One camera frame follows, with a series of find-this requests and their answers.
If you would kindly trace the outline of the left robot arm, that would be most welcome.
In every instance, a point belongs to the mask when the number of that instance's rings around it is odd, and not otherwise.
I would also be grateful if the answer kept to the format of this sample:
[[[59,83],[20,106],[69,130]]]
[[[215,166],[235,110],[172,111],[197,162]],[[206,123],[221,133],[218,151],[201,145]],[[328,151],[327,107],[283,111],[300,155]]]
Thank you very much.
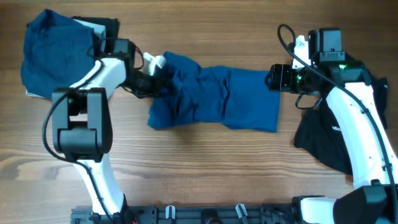
[[[135,223],[110,164],[113,128],[108,100],[122,87],[137,98],[155,97],[166,59],[152,56],[128,39],[115,39],[110,52],[89,47],[95,66],[78,82],[52,93],[42,127],[46,150],[73,164],[91,197],[89,208],[72,211],[72,223]]]

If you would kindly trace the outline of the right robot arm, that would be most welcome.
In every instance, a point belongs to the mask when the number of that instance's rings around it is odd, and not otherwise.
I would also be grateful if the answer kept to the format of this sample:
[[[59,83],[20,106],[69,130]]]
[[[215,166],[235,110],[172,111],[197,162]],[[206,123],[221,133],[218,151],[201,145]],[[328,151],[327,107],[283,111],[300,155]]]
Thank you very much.
[[[271,66],[268,89],[318,95],[326,103],[342,133],[354,185],[341,198],[297,197],[297,222],[396,223],[397,156],[376,108],[369,70],[343,50],[337,28],[294,35],[283,48],[292,62]]]

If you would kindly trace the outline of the blue polo shirt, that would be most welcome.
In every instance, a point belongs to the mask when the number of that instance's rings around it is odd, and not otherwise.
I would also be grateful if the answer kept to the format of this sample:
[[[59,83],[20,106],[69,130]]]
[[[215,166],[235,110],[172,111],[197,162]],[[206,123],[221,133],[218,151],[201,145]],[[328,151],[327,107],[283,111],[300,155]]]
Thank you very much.
[[[229,129],[278,130],[280,93],[265,84],[266,70],[202,67],[165,52],[165,85],[153,100],[147,124],[166,129],[193,123],[221,123]]]

